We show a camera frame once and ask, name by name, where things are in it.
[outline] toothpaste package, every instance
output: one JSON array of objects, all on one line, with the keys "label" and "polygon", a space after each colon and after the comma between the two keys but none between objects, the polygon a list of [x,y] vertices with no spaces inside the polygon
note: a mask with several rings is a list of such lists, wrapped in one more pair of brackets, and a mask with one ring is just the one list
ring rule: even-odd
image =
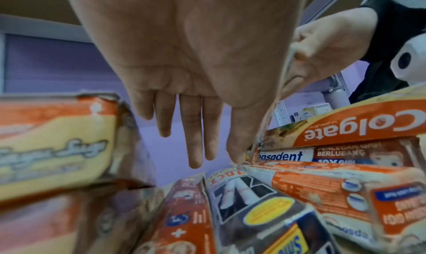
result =
[{"label": "toothpaste package", "polygon": [[255,161],[264,160],[375,164],[418,168],[423,167],[426,163],[420,151],[417,137],[260,151]]},{"label": "toothpaste package", "polygon": [[0,254],[130,253],[139,205],[138,190],[100,187],[2,207]]},{"label": "toothpaste package", "polygon": [[422,83],[269,130],[257,147],[269,151],[425,133],[426,83]]},{"label": "toothpaste package", "polygon": [[133,253],[216,253],[203,175],[181,179],[173,185]]},{"label": "toothpaste package", "polygon": [[336,235],[376,252],[426,253],[426,177],[420,169],[291,161],[240,169],[315,206]]},{"label": "toothpaste package", "polygon": [[220,253],[341,253],[313,207],[234,167],[206,177]]},{"label": "toothpaste package", "polygon": [[0,201],[86,185],[155,184],[128,106],[112,93],[0,97]]}]

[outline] colgate logo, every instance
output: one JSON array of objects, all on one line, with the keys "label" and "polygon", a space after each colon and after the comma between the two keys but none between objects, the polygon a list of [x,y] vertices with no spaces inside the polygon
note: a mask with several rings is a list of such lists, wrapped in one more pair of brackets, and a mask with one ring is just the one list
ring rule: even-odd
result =
[{"label": "colgate logo", "polygon": [[[395,122],[404,115],[411,115],[412,120],[408,121],[406,125],[400,127],[392,127]],[[332,137],[345,134],[358,132],[359,136],[368,135],[368,130],[384,130],[391,129],[395,132],[409,131],[417,128],[426,122],[426,113],[422,110],[404,110],[395,113],[395,115],[378,115],[370,120],[359,119],[355,116],[346,118],[340,122],[340,125],[328,125],[323,128],[314,130],[307,130],[304,133],[305,141],[318,139],[324,137]]]}]

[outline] white device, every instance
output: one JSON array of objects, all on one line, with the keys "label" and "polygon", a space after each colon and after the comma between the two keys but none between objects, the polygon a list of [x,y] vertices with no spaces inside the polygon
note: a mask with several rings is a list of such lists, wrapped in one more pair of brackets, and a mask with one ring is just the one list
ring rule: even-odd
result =
[{"label": "white device", "polygon": [[409,85],[426,81],[426,33],[407,41],[390,63],[395,77]]}]

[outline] cigarette illustration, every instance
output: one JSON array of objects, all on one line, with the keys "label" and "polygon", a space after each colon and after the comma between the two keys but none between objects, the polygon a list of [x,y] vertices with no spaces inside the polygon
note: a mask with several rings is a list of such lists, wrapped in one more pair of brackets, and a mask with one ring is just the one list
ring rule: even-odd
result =
[{"label": "cigarette illustration", "polygon": [[230,180],[225,185],[221,209],[226,209],[234,204],[235,180]]},{"label": "cigarette illustration", "polygon": [[256,193],[241,178],[236,178],[233,181],[235,181],[235,187],[246,205],[254,204],[260,200]]}]

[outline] pepsodent logo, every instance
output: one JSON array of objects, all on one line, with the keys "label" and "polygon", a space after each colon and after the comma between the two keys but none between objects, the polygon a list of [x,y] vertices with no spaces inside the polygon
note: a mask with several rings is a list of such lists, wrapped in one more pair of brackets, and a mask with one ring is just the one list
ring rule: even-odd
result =
[{"label": "pepsodent logo", "polygon": [[259,159],[267,159],[267,160],[294,160],[300,161],[303,157],[303,152],[299,151],[298,154],[287,154],[287,153],[260,153]]},{"label": "pepsodent logo", "polygon": [[350,235],[350,236],[355,237],[355,238],[363,239],[364,241],[365,240],[370,241],[370,242],[375,241],[366,232],[363,232],[359,229],[354,230],[354,229],[351,229],[351,228],[348,228],[348,227],[341,226],[340,223],[337,220],[335,220],[334,218],[324,217],[324,220],[327,223],[327,225],[332,226],[332,227],[338,229],[339,231],[346,233],[347,235]]},{"label": "pepsodent logo", "polygon": [[[400,120],[398,127],[392,127],[399,119],[404,118],[406,124],[401,124]],[[378,115],[372,119],[358,119],[357,117],[349,117],[340,122],[339,125],[328,125],[323,128],[307,130],[304,133],[306,140],[318,139],[324,137],[333,137],[337,135],[348,135],[357,133],[359,136],[366,136],[370,130],[391,130],[394,132],[404,132],[415,129],[426,122],[426,113],[422,110],[404,110],[396,112],[395,115]]]}]

